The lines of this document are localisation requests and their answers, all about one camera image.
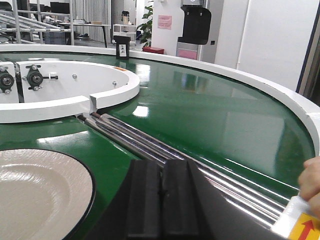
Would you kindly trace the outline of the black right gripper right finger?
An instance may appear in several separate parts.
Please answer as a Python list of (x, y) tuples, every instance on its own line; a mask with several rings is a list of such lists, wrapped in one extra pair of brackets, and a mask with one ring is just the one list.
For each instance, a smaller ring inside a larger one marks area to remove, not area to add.
[(164, 239), (205, 238), (186, 160), (168, 160), (162, 171), (162, 236)]

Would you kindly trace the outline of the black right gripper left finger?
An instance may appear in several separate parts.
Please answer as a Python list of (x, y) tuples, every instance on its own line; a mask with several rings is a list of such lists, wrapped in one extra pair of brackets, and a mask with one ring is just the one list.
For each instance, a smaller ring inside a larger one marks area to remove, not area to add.
[(160, 238), (160, 183), (160, 170), (155, 162), (134, 162), (126, 220), (128, 239)]

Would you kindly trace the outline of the person's hand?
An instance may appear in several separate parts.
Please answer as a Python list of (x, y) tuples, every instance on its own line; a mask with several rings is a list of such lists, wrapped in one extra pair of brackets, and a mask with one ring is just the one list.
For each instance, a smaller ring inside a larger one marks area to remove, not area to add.
[(320, 157), (306, 160), (303, 167), (298, 178), (300, 196), (308, 202), (313, 214), (320, 218)]

